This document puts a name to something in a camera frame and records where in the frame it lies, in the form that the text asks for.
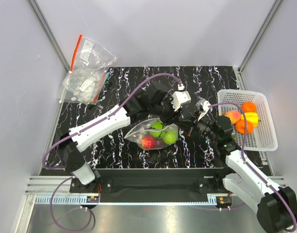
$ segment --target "plastic fruit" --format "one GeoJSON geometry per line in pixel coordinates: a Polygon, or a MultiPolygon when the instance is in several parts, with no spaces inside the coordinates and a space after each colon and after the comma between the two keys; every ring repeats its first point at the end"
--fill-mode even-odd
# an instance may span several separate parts
{"type": "Polygon", "coordinates": [[[156,144],[156,140],[154,139],[154,137],[150,135],[145,136],[141,142],[142,142],[142,147],[144,149],[152,149],[155,147],[155,144],[156,144]]]}
{"type": "Polygon", "coordinates": [[[171,145],[177,140],[176,133],[173,130],[168,130],[166,134],[162,137],[164,143],[171,145]]]}
{"type": "MultiPolygon", "coordinates": [[[[257,113],[245,113],[245,118],[252,123],[253,127],[257,127],[259,123],[259,115],[257,113]]],[[[244,115],[241,114],[240,120],[244,120],[245,118],[244,115]]]]}
{"type": "MultiPolygon", "coordinates": [[[[253,125],[251,122],[247,121],[247,125],[246,125],[246,134],[250,134],[253,132],[253,125]]],[[[236,130],[239,132],[239,133],[245,133],[245,121],[244,120],[239,120],[237,123],[236,123],[236,130]]]]}
{"type": "MultiPolygon", "coordinates": [[[[163,129],[163,124],[160,121],[156,121],[152,125],[152,129],[162,130],[163,129]]],[[[153,136],[154,138],[162,137],[165,134],[166,134],[166,132],[164,132],[164,131],[162,131],[162,132],[150,131],[150,135],[153,136]]]]}
{"type": "Polygon", "coordinates": [[[245,102],[241,107],[245,113],[256,112],[257,109],[255,103],[252,102],[245,102]]]}
{"type": "Polygon", "coordinates": [[[232,125],[236,124],[238,120],[240,120],[240,113],[236,110],[226,112],[224,116],[230,119],[232,125]]]}
{"type": "Polygon", "coordinates": [[[163,144],[164,144],[164,142],[163,142],[162,139],[157,139],[157,140],[156,140],[155,147],[156,147],[156,148],[162,148],[162,147],[163,147],[163,144]]]}

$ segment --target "black marble table surface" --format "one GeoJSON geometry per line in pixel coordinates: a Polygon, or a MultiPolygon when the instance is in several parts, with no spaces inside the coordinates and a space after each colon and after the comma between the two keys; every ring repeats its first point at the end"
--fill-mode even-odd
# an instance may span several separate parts
{"type": "MultiPolygon", "coordinates": [[[[121,100],[144,79],[157,73],[171,73],[177,76],[189,91],[192,102],[186,107],[189,112],[195,110],[195,103],[205,98],[211,104],[217,103],[217,92],[221,89],[238,89],[232,67],[113,67],[99,100],[95,106],[80,103],[63,103],[58,128],[81,125],[91,117],[105,113],[121,100]]],[[[168,77],[159,77],[151,82],[169,85],[176,90],[177,83],[168,77]]],[[[207,117],[214,120],[218,111],[213,108],[207,117]]],[[[213,167],[213,149],[205,137],[188,137],[179,130],[178,141],[162,150],[143,151],[137,144],[124,139],[132,126],[116,130],[93,143],[83,152],[83,156],[92,168],[195,168],[213,167]]],[[[249,158],[258,166],[262,164],[258,152],[248,152],[249,158]]],[[[55,151],[48,157],[47,164],[58,165],[55,151]]]]}

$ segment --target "green apple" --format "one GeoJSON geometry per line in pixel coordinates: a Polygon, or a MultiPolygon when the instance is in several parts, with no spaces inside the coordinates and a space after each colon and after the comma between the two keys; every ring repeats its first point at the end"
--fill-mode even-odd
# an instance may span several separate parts
{"type": "MultiPolygon", "coordinates": [[[[152,129],[156,129],[156,130],[162,130],[163,129],[163,124],[160,121],[156,121],[153,125],[152,125],[152,129]]],[[[150,135],[153,136],[154,138],[158,138],[158,137],[162,137],[166,134],[166,132],[162,131],[162,132],[154,132],[154,131],[150,131],[150,135]]]]}
{"type": "Polygon", "coordinates": [[[171,145],[171,144],[173,144],[174,142],[177,141],[177,135],[176,135],[176,133],[173,130],[168,130],[166,132],[166,134],[163,135],[162,140],[166,144],[171,145]]]}

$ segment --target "small white parts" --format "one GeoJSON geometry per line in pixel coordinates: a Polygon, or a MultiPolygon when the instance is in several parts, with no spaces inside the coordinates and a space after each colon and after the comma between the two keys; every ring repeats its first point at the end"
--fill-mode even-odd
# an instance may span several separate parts
{"type": "Polygon", "coordinates": [[[177,85],[177,88],[179,91],[183,91],[185,89],[185,86],[182,84],[182,85],[177,85]]]}
{"type": "Polygon", "coordinates": [[[172,106],[174,108],[174,111],[179,110],[183,104],[190,103],[192,100],[188,91],[183,91],[183,92],[175,91],[172,94],[172,98],[173,98],[172,106]]]}

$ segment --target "red apple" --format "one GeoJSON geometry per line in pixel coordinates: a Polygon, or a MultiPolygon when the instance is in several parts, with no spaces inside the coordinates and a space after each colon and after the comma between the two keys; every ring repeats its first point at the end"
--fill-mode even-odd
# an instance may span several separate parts
{"type": "Polygon", "coordinates": [[[155,144],[156,144],[156,140],[154,139],[154,137],[152,136],[145,136],[143,139],[142,139],[142,147],[144,149],[152,149],[155,147],[155,144]]]}

